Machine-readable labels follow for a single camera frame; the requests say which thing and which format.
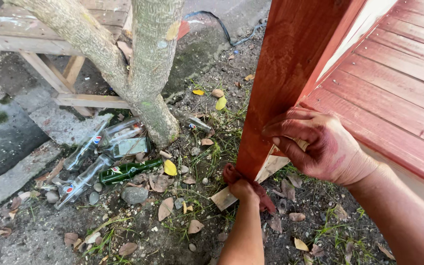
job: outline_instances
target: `red stained wood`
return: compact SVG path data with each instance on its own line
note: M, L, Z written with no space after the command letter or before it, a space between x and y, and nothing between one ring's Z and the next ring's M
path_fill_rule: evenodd
M424 140L323 88L315 89L300 105L337 114L358 141L424 179Z
M338 69L424 108L424 82L354 53Z
M424 60L366 40L356 53L424 81Z
M398 20L391 16L385 18L384 23L381 23L378 28L424 43L423 27Z
M338 69L321 86L424 139L424 108Z
M295 105L350 0L274 0L237 159L237 170L255 179L272 143L262 127Z

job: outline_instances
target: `right hand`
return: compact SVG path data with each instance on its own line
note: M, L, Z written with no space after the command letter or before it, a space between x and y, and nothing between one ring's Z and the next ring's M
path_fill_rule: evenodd
M302 173L341 185L363 179L379 165L364 153L356 140L333 115L292 107L264 126L262 135ZM291 138L309 143L305 152Z

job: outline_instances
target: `red wooden planks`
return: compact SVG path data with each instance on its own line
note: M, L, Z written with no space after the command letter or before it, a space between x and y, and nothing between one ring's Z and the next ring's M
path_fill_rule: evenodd
M315 89L300 105L335 113L360 142L424 179L424 141L326 91Z
M392 49L424 60L424 44L382 29L374 30L369 39Z
M402 35L406 38L424 43L424 28L388 16L380 23L380 29Z
M424 81L424 60L366 40L356 53Z
M424 82L354 53L338 69L424 108Z
M341 70L334 71L321 86L424 139L423 108Z

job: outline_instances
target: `dirt ground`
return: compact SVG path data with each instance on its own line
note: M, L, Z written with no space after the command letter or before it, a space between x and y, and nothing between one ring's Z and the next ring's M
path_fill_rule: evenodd
M205 133L182 126L179 139L165 150L174 155L171 160L178 169L185 165L190 172L175 176L176 182L165 192L150 191L151 200L144 206L129 207L120 198L126 183L104 187L94 206L88 201L90 189L74 205L67 205L59 211L47 202L45 191L39 190L41 195L31 196L21 204L14 219L7 214L12 203L9 200L0 207L0 229L12 230L7 238L0 236L0 264L101 264L106 256L104 264L115 265L215 264L224 244L221 242L223 233L230 232L239 205L235 203L220 212L208 197L225 186L221 178L223 166L236 161L252 88L252 80L244 78L255 73L263 34L264 29L259 29L251 40L222 51L212 68L186 83L185 93L172 97L170 103L181 110L205 114L201 119L215 129L215 135L210 137L214 144L200 146ZM222 89L227 99L227 107L221 111L215 110L217 99L210 95L215 88ZM205 94L196 95L192 90L203 90ZM196 156L191 155L194 147L201 149ZM158 152L154 150L150 157L159 157ZM45 172L50 172L56 164L54 161ZM298 173L289 164L262 183L276 206L281 197L272 190L280 191L281 181L293 172ZM69 174L62 170L60 178L74 178L78 173ZM197 183L183 183L188 176ZM303 184L295 189L296 202L285 199L284 212L278 214L282 233L271 229L266 222L271 219L270 214L261 214L267 265L304 264L303 254L308 252L296 249L294 238L301 239L311 250L313 244L324 250L324 256L313 257L314 264L396 264L379 250L378 244L389 249L387 243L346 189L302 174L299 176ZM204 178L208 180L207 184L203 184ZM35 183L29 182L19 193L34 189ZM169 197L184 198L186 205L192 206L193 210L184 214L183 209L174 209L166 219L158 221L161 202ZM339 220L335 210L337 205L345 210L347 220ZM293 222L289 213L303 213L306 218ZM191 220L202 223L202 230L187 234ZM65 245L65 233L77 233L85 239L106 222L108 224L99 230L103 238L99 245L93 244L90 250L86 250L85 244L76 251L73 245ZM127 242L138 247L132 254L120 256L119 250ZM194 252L189 249L191 243L196 246Z

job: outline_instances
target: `brown leaf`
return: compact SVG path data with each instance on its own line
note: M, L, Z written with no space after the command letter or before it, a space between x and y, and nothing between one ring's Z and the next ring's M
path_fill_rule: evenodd
M270 220L266 221L268 225L274 230L279 233L282 233L282 226L281 226L281 219L279 216L274 214Z
M310 254L312 254L313 256L324 256L325 252L321 247L316 244L313 244L312 251L310 251Z
M203 224L201 224L201 222L199 222L198 220L191 220L191 223L189 223L189 228L187 230L188 234L194 234L197 233L199 231L201 231L201 229L204 227Z
M213 141L210 140L209 138L204 138L201 140L201 145L212 145Z
M286 198L292 200L293 202L297 202L295 200L295 190L287 180L281 181L281 190L282 193L286 196Z
M69 246L76 242L78 239L77 233L65 233L65 245Z
M395 260L395 257L388 251L386 248L384 248L381 244L377 244L379 249L391 260Z
M296 188L302 187L302 179L296 173L287 174L287 178L291 181L294 187Z
M168 217L173 211L173 197L169 197L161 202L160 208L158 209L158 220L161 221Z
M132 242L126 243L119 249L119 255L120 256L130 255L132 254L132 252L134 252L137 249L137 247L138 245L135 243L132 243Z
M292 220L293 222L300 222L305 220L305 215L301 213L290 213L289 219Z

